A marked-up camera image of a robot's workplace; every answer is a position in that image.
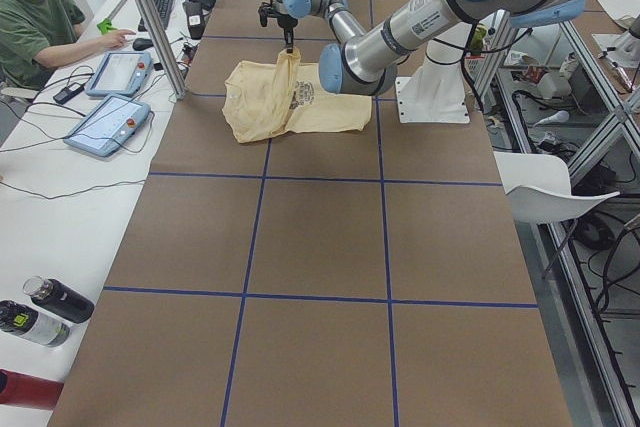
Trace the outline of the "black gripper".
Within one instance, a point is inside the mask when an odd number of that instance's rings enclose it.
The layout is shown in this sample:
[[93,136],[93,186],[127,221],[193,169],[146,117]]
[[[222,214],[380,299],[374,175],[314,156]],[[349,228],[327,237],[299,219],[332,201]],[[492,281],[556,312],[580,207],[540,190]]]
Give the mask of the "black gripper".
[[283,30],[286,52],[292,53],[294,50],[294,29],[298,25],[298,20],[289,15],[281,15],[278,17],[277,23]]

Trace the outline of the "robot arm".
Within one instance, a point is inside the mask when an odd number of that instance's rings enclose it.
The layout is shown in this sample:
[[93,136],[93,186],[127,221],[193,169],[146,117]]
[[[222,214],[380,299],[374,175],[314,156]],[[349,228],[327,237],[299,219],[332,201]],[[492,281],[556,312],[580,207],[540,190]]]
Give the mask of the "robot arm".
[[325,91],[375,96],[393,86],[397,63],[460,22],[510,13],[515,28],[545,26],[579,16],[586,0],[410,0],[384,22],[364,31],[343,0],[275,0],[295,19],[324,18],[336,41],[324,47],[319,79]]

